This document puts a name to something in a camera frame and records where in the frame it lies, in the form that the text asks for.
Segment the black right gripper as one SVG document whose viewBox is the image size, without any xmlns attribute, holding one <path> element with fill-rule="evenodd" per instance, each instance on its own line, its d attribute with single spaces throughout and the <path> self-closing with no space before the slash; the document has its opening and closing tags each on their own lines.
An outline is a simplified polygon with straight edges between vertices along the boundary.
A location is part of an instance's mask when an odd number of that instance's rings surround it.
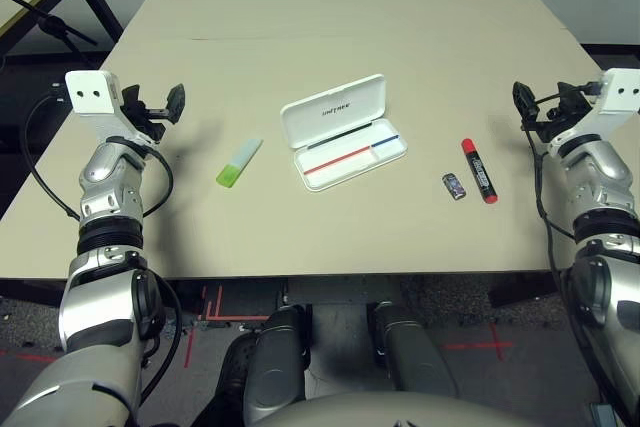
<svg viewBox="0 0 640 427">
<path fill-rule="evenodd" d="M 574 127 L 591 111 L 591 105 L 585 98 L 589 92 L 587 84 L 558 82 L 557 87 L 558 107 L 550 109 L 546 121 L 537 119 L 539 107 L 530 87 L 521 82 L 515 82 L 512 87 L 513 103 L 521 117 L 521 129 L 535 132 L 543 143 L 549 143 L 558 134 Z"/>
</svg>

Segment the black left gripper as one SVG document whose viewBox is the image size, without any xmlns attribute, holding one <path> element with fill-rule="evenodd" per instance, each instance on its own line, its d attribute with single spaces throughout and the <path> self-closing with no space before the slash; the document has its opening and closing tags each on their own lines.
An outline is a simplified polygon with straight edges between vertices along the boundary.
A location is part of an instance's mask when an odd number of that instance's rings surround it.
<svg viewBox="0 0 640 427">
<path fill-rule="evenodd" d="M 185 88 L 182 83 L 171 88 L 167 96 L 166 109 L 147 109 L 139 99 L 140 86 L 132 85 L 122 90 L 122 112 L 133 126 L 147 135 L 154 143 L 159 143 L 166 131 L 162 121 L 172 124 L 179 122 L 186 103 Z"/>
</svg>

